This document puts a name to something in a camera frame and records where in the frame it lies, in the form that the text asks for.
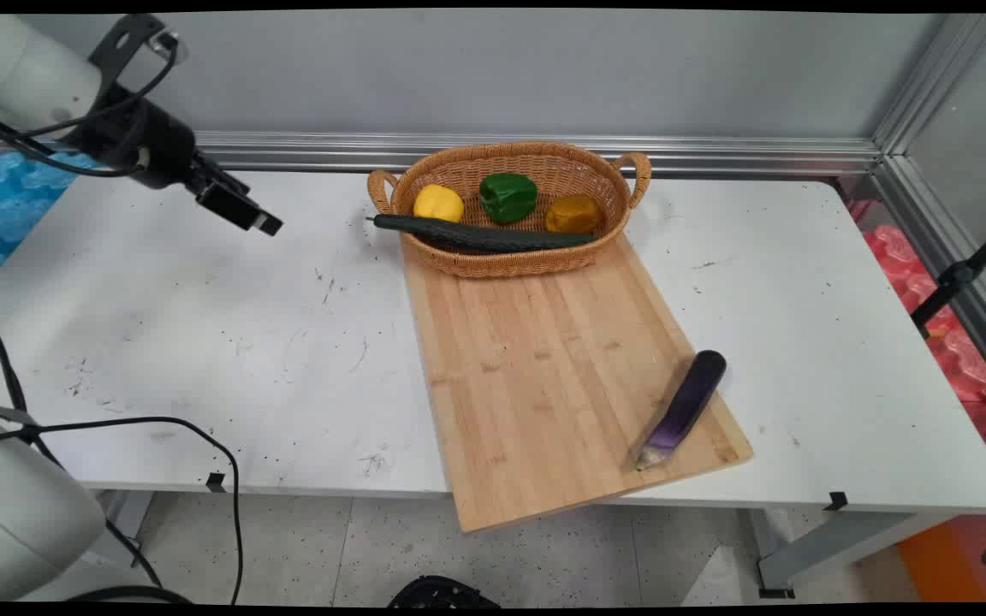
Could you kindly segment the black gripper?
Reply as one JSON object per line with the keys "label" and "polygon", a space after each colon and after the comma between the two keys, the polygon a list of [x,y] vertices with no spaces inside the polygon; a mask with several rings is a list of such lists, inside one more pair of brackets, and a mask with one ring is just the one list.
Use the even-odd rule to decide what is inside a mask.
{"label": "black gripper", "polygon": [[243,230],[275,235],[282,219],[249,198],[249,187],[204,153],[184,122],[147,98],[75,128],[75,149],[153,190],[181,184],[197,204]]}

